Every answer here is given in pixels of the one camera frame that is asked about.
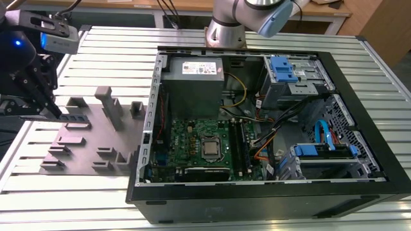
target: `open computer tower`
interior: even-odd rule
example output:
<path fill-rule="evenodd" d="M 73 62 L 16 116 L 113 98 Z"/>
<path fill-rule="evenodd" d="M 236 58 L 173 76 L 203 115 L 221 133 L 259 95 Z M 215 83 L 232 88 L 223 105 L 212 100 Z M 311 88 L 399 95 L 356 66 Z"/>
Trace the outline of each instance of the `open computer tower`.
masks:
<path fill-rule="evenodd" d="M 331 218 L 409 195 L 327 52 L 158 47 L 126 203 L 150 223 Z"/>

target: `ram slot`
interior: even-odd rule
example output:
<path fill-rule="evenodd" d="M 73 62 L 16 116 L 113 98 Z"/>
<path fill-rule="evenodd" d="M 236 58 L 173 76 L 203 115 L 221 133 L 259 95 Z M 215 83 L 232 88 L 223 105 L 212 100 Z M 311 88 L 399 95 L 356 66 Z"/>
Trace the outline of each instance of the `ram slot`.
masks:
<path fill-rule="evenodd" d="M 249 160 L 249 149 L 247 144 L 247 137 L 245 137 L 245 128 L 244 124 L 239 123 L 240 125 L 240 144 L 241 144 L 241 157 L 243 157 L 243 168 L 245 169 L 247 173 L 251 173 L 251 160 Z"/>
<path fill-rule="evenodd" d="M 241 157 L 240 157 L 240 142 L 237 138 L 237 126 L 235 121 L 228 124 L 228 137 L 231 148 L 232 169 L 235 176 L 243 176 Z"/>

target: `floor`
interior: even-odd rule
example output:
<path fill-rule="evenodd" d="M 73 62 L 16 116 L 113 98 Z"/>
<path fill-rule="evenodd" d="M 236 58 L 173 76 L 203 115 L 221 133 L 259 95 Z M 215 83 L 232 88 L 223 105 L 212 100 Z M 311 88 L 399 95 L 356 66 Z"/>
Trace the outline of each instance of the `floor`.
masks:
<path fill-rule="evenodd" d="M 80 27 L 82 24 L 92 24 L 96 26 L 132 26 L 132 27 L 153 27 L 152 15 L 144 15 L 142 18 L 136 18 L 133 15 L 116 15 L 106 18 L 106 15 L 100 13 L 73 13 L 70 24 Z M 193 17 L 189 19 L 189 27 L 192 29 L 204 28 L 209 19 L 204 17 Z M 400 63 L 392 68 L 397 78 L 411 90 L 411 52 L 405 55 Z M 18 131 L 22 121 L 18 118 L 0 117 L 0 129 Z M 9 143 L 16 134 L 9 132 L 0 132 L 0 160 L 8 150 Z"/>

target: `table surface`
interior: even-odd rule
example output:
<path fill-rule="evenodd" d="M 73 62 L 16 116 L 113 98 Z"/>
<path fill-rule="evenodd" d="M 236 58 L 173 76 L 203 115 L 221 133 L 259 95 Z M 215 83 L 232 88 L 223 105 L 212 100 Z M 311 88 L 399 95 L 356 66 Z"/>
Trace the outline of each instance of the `table surface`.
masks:
<path fill-rule="evenodd" d="M 26 4 L 68 6 L 73 0 L 26 0 Z M 174 7 L 181 11 L 212 11 L 213 0 L 173 0 Z M 82 0 L 78 6 L 82 7 L 104 7 L 104 8 L 142 8 L 160 9 L 156 0 L 133 0 L 129 2 L 106 2 L 106 0 Z M 351 16 L 351 11 L 343 4 L 336 10 L 327 4 L 309 2 L 303 8 L 303 15 L 309 16 Z"/>
<path fill-rule="evenodd" d="M 365 43 L 355 37 L 247 33 L 253 49 L 327 51 L 348 79 L 408 176 L 411 175 L 411 94 Z M 97 27 L 82 32 L 77 55 L 66 55 L 57 72 L 56 103 L 69 96 L 86 103 L 97 86 L 112 86 L 121 104 L 146 105 L 156 48 L 204 46 L 201 30 Z M 45 176 L 38 165 L 58 123 L 25 122 L 0 164 L 0 230 L 409 230 L 411 197 L 385 202 L 343 218 L 152 225 L 125 200 L 128 177 Z"/>

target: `yellow wire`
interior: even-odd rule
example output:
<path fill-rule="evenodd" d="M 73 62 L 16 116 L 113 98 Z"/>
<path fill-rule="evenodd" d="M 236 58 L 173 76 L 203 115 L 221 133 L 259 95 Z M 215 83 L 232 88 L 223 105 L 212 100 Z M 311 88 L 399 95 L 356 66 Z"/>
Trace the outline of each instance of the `yellow wire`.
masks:
<path fill-rule="evenodd" d="M 244 83 L 241 82 L 241 80 L 233 75 L 233 74 L 231 74 L 231 73 L 225 73 L 225 74 L 228 74 L 232 78 L 235 78 L 236 80 L 237 80 L 237 82 L 241 84 L 241 86 L 243 86 L 243 89 L 244 89 L 244 95 L 243 95 L 243 99 L 237 102 L 237 103 L 235 103 L 235 104 L 232 104 L 232 105 L 225 105 L 225 106 L 221 106 L 221 107 L 235 107 L 235 106 L 237 106 L 241 102 L 244 102 L 244 100 L 245 100 L 245 97 L 247 97 L 247 88 L 245 88 L 245 85 L 244 85 Z"/>

